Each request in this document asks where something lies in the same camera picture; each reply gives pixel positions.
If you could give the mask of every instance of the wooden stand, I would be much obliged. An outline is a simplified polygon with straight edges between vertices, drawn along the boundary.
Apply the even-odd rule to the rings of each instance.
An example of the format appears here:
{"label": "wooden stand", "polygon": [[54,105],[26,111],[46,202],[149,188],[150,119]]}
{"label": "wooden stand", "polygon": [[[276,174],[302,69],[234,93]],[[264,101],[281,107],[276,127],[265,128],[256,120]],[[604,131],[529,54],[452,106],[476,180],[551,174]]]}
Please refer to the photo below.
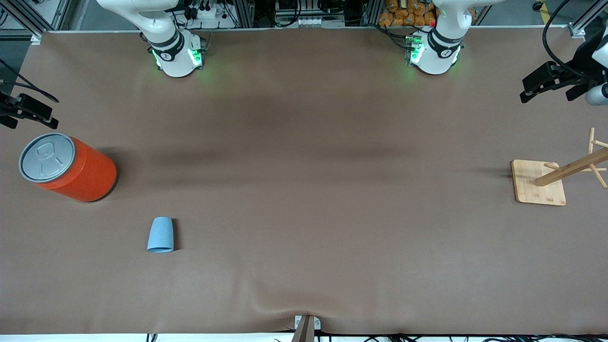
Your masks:
{"label": "wooden stand", "polygon": [[[593,172],[604,189],[608,189],[599,171],[605,168],[595,167],[608,160],[608,144],[595,140],[595,129],[589,132],[588,155],[570,164],[560,167],[553,162],[514,160],[511,162],[515,198],[519,203],[547,204],[565,206],[566,198],[562,180],[578,172]],[[602,149],[593,151],[593,146]]]}
{"label": "wooden stand", "polygon": [[315,317],[309,315],[302,316],[291,342],[314,342],[315,319]]}

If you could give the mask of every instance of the green led light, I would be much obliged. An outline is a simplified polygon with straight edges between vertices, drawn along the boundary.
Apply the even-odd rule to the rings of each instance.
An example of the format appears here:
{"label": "green led light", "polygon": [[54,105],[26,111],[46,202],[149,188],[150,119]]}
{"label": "green led light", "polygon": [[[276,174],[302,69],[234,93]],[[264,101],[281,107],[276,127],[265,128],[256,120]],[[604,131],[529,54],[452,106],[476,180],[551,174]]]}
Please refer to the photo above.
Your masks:
{"label": "green led light", "polygon": [[188,54],[190,55],[190,59],[192,60],[192,63],[194,63],[194,65],[201,64],[201,53],[200,52],[192,51],[192,50],[188,49]]}
{"label": "green led light", "polygon": [[161,61],[158,60],[158,55],[156,54],[156,52],[154,50],[152,50],[152,54],[154,55],[154,59],[156,60],[156,65],[158,65],[158,67],[161,67]]}
{"label": "green led light", "polygon": [[460,52],[460,47],[454,52],[454,59],[452,60],[452,64],[456,63],[458,60],[458,53]]}
{"label": "green led light", "polygon": [[417,63],[420,61],[420,56],[422,56],[422,53],[424,52],[424,44],[420,44],[418,45],[418,47],[416,49],[414,49],[414,51],[412,51],[412,59],[411,62],[412,63]]}

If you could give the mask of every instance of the brown tablecloth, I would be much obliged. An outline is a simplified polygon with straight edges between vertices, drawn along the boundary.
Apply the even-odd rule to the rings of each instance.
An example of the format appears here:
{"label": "brown tablecloth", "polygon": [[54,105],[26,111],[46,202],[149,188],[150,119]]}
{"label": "brown tablecloth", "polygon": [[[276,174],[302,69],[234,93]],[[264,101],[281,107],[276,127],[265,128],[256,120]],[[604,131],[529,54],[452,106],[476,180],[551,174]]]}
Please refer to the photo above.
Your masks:
{"label": "brown tablecloth", "polygon": [[[48,33],[22,73],[58,131],[120,181],[76,203],[21,178],[49,130],[1,134],[0,333],[598,333],[608,320],[607,193],[518,204],[512,159],[564,164],[606,109],[519,102],[548,60],[539,29],[475,29],[431,77],[375,30],[222,32],[171,79],[136,34]],[[555,29],[568,59],[581,40]],[[179,250],[146,252],[152,219]]]}

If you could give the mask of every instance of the black cable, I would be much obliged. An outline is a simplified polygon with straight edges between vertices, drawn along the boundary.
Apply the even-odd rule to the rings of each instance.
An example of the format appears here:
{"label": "black cable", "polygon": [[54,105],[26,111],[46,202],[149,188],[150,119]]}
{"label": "black cable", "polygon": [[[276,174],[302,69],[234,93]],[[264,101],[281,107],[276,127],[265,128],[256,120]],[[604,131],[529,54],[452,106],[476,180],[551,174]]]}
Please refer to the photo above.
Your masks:
{"label": "black cable", "polygon": [[546,338],[567,338],[569,340],[575,340],[575,341],[580,341],[580,342],[593,342],[591,339],[586,338],[584,336],[575,336],[575,335],[567,335],[565,333],[553,333],[551,335],[545,335],[545,336],[539,336],[539,337],[535,337],[535,338],[531,338],[531,337],[527,337],[527,336],[520,336],[520,335],[515,335],[515,336],[505,336],[503,338],[496,338],[496,337],[491,337],[491,338],[486,338],[485,340],[483,340],[483,342],[519,342],[519,341],[526,341],[526,342],[537,342],[540,340],[544,340]]}
{"label": "black cable", "polygon": [[148,333],[148,334],[146,334],[146,342],[156,342],[157,337],[158,337],[157,333]]}
{"label": "black cable", "polygon": [[287,23],[287,24],[280,24],[277,23],[274,19],[272,19],[272,11],[271,11],[271,2],[274,2],[275,0],[268,0],[266,2],[266,17],[268,18],[268,21],[270,21],[270,23],[276,27],[286,27],[289,26],[291,24],[294,24],[296,21],[298,21],[298,19],[300,19],[300,15],[302,14],[302,4],[300,3],[300,0],[293,0],[294,2],[294,17],[291,18],[291,20]]}
{"label": "black cable", "polygon": [[390,32],[389,32],[389,30],[387,30],[387,29],[383,29],[382,27],[380,27],[380,26],[378,26],[378,25],[376,25],[376,24],[364,24],[363,26],[372,26],[372,27],[375,27],[375,28],[376,28],[376,29],[378,29],[380,32],[382,32],[382,33],[384,33],[385,35],[387,35],[387,36],[390,38],[390,40],[391,40],[391,41],[392,41],[392,42],[393,42],[395,45],[397,45],[398,47],[400,47],[401,49],[403,49],[403,50],[405,50],[405,51],[411,51],[411,50],[412,50],[412,48],[411,48],[411,47],[407,47],[407,46],[405,46],[405,45],[402,45],[401,43],[399,43],[399,41],[397,41],[397,40],[396,40],[396,38],[399,38],[399,39],[406,39],[406,36],[405,36],[405,35],[398,35],[398,34],[395,34],[395,33],[390,33]]}
{"label": "black cable", "polygon": [[209,39],[207,40],[207,43],[205,44],[205,49],[203,49],[204,52],[207,52],[207,50],[209,50],[209,47],[211,46],[211,39],[213,39],[213,30],[211,30]]}
{"label": "black cable", "polygon": [[22,80],[24,80],[27,84],[23,84],[23,83],[15,83],[15,82],[8,82],[8,81],[2,81],[4,84],[8,84],[8,85],[14,85],[14,86],[21,86],[23,88],[28,88],[34,91],[39,92],[40,94],[44,95],[47,99],[55,102],[55,103],[59,103],[59,100],[49,94],[48,92],[45,92],[44,90],[40,89],[39,87],[35,86],[32,82],[28,81],[28,79],[26,79],[25,77],[23,77],[20,73],[18,73],[16,70],[14,70],[10,65],[8,65],[8,63],[6,63],[3,59],[0,58],[0,63],[2,63],[2,65],[4,65],[8,70],[10,70],[12,73],[14,73],[15,75],[17,75],[17,77],[21,78]]}
{"label": "black cable", "polygon": [[8,12],[5,12],[4,10],[0,9],[0,19],[2,20],[2,22],[0,23],[0,26],[4,25],[4,23],[6,23],[6,20],[9,18],[9,14]]}
{"label": "black cable", "polygon": [[551,51],[551,48],[549,47],[549,44],[547,43],[547,31],[549,30],[549,25],[551,25],[551,23],[553,22],[553,20],[555,19],[555,17],[557,16],[557,14],[559,13],[559,11],[568,3],[570,2],[570,0],[564,0],[556,9],[555,12],[553,12],[553,14],[551,15],[551,17],[549,17],[549,20],[547,21],[547,23],[545,24],[545,28],[542,30],[542,45],[545,47],[545,51],[547,51],[547,54],[549,55],[549,57],[551,57],[557,64],[559,64],[562,68],[570,71],[571,73],[573,73],[574,75],[582,78],[582,79],[587,79],[587,80],[593,80],[591,77],[583,74],[580,71],[574,70],[571,67],[569,67],[566,63],[564,63],[561,59],[559,59],[557,56],[555,56],[555,54],[553,53],[553,51]]}
{"label": "black cable", "polygon": [[396,336],[397,336],[397,338],[399,338],[399,341],[398,341],[398,342],[402,342],[402,341],[406,341],[406,342],[416,342],[416,339],[415,339],[415,338],[411,338],[411,337],[407,336],[407,335],[406,335],[406,334],[404,334],[404,333],[398,333]]}
{"label": "black cable", "polygon": [[175,20],[175,25],[179,28],[179,26],[181,25],[183,28],[186,28],[186,24],[184,24],[182,21],[178,20],[178,17],[175,16],[175,11],[171,11],[171,14],[173,14],[173,19]]}
{"label": "black cable", "polygon": [[405,25],[403,25],[403,27],[411,27],[411,28],[415,29],[417,32],[430,33],[430,31],[425,31],[418,26],[414,26],[414,25],[410,25],[410,24],[405,24]]}
{"label": "black cable", "polygon": [[234,24],[234,27],[237,28],[237,29],[240,29],[241,26],[239,25],[238,20],[232,14],[232,11],[230,10],[230,8],[228,8],[228,4],[226,4],[226,0],[221,0],[221,1],[222,1],[222,4],[224,5],[224,10],[226,11],[226,13],[228,13],[228,16],[232,20],[232,23]]}

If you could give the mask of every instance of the wooden mug tree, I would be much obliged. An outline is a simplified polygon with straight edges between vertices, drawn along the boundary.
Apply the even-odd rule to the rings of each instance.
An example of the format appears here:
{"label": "wooden mug tree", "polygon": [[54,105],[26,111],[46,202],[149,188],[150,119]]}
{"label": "wooden mug tree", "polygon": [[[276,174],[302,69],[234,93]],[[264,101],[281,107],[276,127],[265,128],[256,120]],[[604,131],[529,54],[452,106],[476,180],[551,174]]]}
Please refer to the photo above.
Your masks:
{"label": "wooden mug tree", "polygon": [[[593,151],[597,145],[602,149]],[[587,155],[560,167],[554,162],[514,160],[511,162],[515,198],[519,203],[565,206],[566,197],[562,180],[578,172],[593,172],[604,189],[608,189],[596,165],[608,160],[608,144],[595,140],[595,129],[589,132]]]}

